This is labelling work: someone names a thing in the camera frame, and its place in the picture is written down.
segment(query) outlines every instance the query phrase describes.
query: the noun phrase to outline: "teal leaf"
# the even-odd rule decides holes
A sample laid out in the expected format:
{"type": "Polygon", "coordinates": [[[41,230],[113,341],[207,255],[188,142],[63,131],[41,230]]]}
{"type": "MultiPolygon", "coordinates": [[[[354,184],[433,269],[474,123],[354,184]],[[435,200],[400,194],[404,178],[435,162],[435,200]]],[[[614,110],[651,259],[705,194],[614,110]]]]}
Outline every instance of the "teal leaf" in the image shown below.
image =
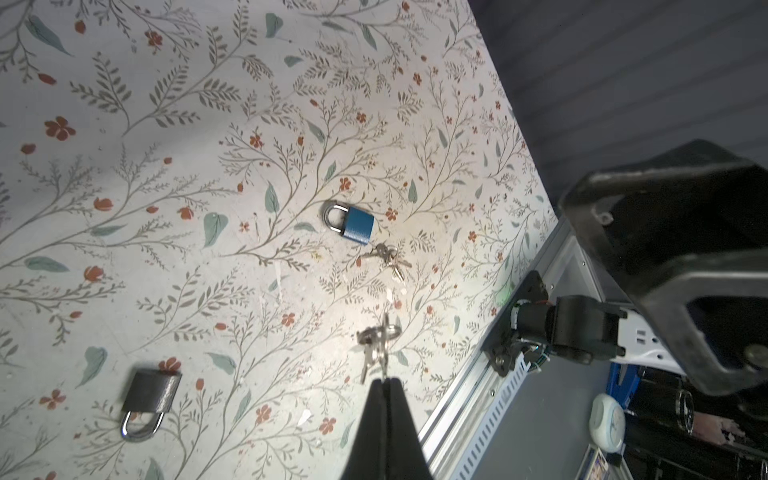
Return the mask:
{"type": "Polygon", "coordinates": [[[306,230],[308,232],[314,232],[317,233],[317,230],[315,230],[315,227],[312,226],[311,223],[308,222],[299,222],[296,225],[293,226],[294,230],[306,230]]]}
{"type": "Polygon", "coordinates": [[[85,349],[85,370],[83,370],[83,379],[78,383],[78,386],[85,385],[94,379],[106,361],[107,349],[96,348],[95,346],[89,346],[85,349]]]}
{"type": "Polygon", "coordinates": [[[29,33],[31,33],[33,37],[70,57],[72,56],[72,54],[64,50],[64,46],[61,44],[61,40],[58,39],[58,35],[56,35],[50,28],[46,27],[45,23],[43,23],[37,15],[30,15],[29,18],[27,18],[26,25],[29,33]]]}
{"type": "Polygon", "coordinates": [[[402,352],[402,350],[398,350],[395,352],[395,358],[397,358],[397,361],[400,362],[400,365],[408,366],[408,359],[406,358],[405,353],[402,352]]]}
{"type": "Polygon", "coordinates": [[[336,172],[336,161],[334,161],[331,165],[328,166],[328,170],[326,170],[326,181],[333,178],[333,174],[336,172]]]}
{"type": "Polygon", "coordinates": [[[149,468],[144,476],[144,480],[165,480],[163,469],[160,468],[154,458],[150,457],[149,459],[149,468]]]}
{"type": "Polygon", "coordinates": [[[352,420],[352,423],[350,423],[349,425],[346,426],[346,428],[344,429],[344,433],[341,434],[341,443],[339,443],[339,447],[341,447],[342,449],[344,447],[346,447],[347,442],[349,442],[349,430],[352,429],[352,425],[355,425],[355,421],[354,420],[352,420]]]}
{"type": "Polygon", "coordinates": [[[116,231],[120,230],[122,227],[125,227],[125,225],[109,225],[107,227],[94,227],[91,228],[91,235],[94,237],[106,237],[107,235],[112,235],[116,231]]]}
{"type": "Polygon", "coordinates": [[[210,212],[203,218],[203,229],[205,230],[205,245],[203,248],[210,247],[216,243],[216,239],[219,238],[221,232],[229,223],[227,216],[222,214],[215,214],[210,212]]]}
{"type": "Polygon", "coordinates": [[[273,13],[266,14],[266,37],[275,38],[275,34],[283,26],[283,19],[273,13]]]}
{"type": "Polygon", "coordinates": [[[411,187],[408,189],[408,200],[412,204],[415,204],[418,199],[419,195],[416,194],[416,184],[413,183],[413,179],[411,179],[411,187]]]}
{"type": "Polygon", "coordinates": [[[310,131],[312,132],[312,135],[314,135],[321,144],[326,143],[326,135],[323,133],[322,130],[319,129],[317,125],[315,125],[311,121],[307,121],[306,124],[310,126],[310,131]]]}
{"type": "Polygon", "coordinates": [[[438,133],[440,134],[440,143],[442,144],[443,148],[448,148],[448,140],[445,138],[445,134],[442,133],[442,130],[439,128],[437,129],[438,133]]]}
{"type": "Polygon", "coordinates": [[[349,33],[349,30],[347,30],[343,26],[339,25],[338,23],[334,23],[334,22],[332,22],[330,20],[325,20],[322,23],[322,25],[323,25],[323,27],[332,28],[332,29],[334,29],[336,31],[345,31],[345,32],[349,33]]]}
{"type": "Polygon", "coordinates": [[[376,48],[376,39],[371,35],[371,29],[368,28],[368,25],[362,24],[360,29],[362,30],[362,37],[368,42],[368,45],[372,46],[374,50],[378,50],[376,48]]]}
{"type": "Polygon", "coordinates": [[[214,361],[215,366],[222,369],[227,375],[232,375],[235,373],[235,367],[237,365],[231,357],[212,352],[206,352],[206,355],[208,355],[210,359],[214,361]]]}
{"type": "Polygon", "coordinates": [[[301,57],[294,57],[293,55],[286,55],[283,61],[286,62],[286,65],[288,65],[289,67],[293,67],[295,64],[299,63],[300,61],[304,61],[304,59],[301,57]]]}
{"type": "Polygon", "coordinates": [[[245,411],[248,410],[248,405],[250,404],[250,390],[248,390],[248,393],[245,394],[242,400],[240,400],[240,406],[237,407],[237,413],[235,414],[235,418],[232,421],[232,424],[238,423],[240,419],[243,418],[243,415],[245,415],[245,411]]]}
{"type": "Polygon", "coordinates": [[[266,195],[264,196],[264,206],[266,207],[266,211],[271,214],[276,214],[280,209],[280,202],[277,201],[277,192],[275,192],[275,187],[272,186],[272,182],[269,182],[269,184],[269,187],[266,189],[266,195]]]}
{"type": "Polygon", "coordinates": [[[29,257],[27,260],[24,260],[24,265],[30,270],[45,270],[46,272],[54,273],[69,271],[65,265],[49,257],[29,257]]]}

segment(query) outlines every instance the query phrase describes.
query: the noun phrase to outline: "floral patterned surface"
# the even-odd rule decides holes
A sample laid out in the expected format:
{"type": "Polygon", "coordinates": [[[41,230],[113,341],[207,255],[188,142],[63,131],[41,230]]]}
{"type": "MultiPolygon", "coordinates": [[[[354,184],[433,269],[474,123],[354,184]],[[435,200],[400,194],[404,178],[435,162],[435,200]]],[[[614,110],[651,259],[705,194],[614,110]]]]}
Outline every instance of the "floral patterned surface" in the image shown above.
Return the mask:
{"type": "Polygon", "coordinates": [[[421,425],[554,225],[463,0],[5,0],[0,88],[3,479],[338,478],[354,333],[421,425]],[[127,444],[138,366],[184,377],[127,444]]]}

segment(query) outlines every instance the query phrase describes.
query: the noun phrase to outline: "white round device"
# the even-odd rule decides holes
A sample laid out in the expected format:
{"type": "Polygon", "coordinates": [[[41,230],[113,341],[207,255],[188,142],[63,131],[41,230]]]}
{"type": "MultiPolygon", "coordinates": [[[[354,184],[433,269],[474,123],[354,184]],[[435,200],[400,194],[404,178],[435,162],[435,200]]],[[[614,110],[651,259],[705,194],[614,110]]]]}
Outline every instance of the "white round device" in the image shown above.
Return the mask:
{"type": "Polygon", "coordinates": [[[624,441],[624,410],[612,396],[601,393],[594,397],[589,417],[589,434],[603,452],[615,453],[624,441]]]}

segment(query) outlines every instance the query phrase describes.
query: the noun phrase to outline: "gray floor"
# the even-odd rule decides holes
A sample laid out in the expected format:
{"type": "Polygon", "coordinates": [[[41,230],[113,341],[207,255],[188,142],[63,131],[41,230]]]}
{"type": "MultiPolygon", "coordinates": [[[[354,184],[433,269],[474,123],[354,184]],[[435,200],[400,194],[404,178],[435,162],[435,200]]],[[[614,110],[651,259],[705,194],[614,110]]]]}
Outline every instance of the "gray floor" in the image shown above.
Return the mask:
{"type": "Polygon", "coordinates": [[[529,376],[473,478],[573,480],[590,442],[592,399],[605,391],[610,366],[553,358],[529,376]]]}

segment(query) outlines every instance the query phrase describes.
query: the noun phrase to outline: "black metal bracket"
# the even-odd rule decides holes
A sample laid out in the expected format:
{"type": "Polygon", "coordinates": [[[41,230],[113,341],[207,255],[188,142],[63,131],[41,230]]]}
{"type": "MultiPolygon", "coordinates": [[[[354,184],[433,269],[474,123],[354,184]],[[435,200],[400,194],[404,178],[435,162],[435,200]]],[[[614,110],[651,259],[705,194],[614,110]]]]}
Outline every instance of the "black metal bracket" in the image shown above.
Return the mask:
{"type": "Polygon", "coordinates": [[[515,304],[520,300],[531,303],[549,300],[547,287],[536,270],[531,270],[520,282],[502,311],[496,316],[488,335],[483,340],[481,350],[491,362],[491,367],[500,376],[507,376],[513,369],[515,360],[520,354],[523,342],[519,342],[518,333],[512,329],[511,313],[515,304]]]}

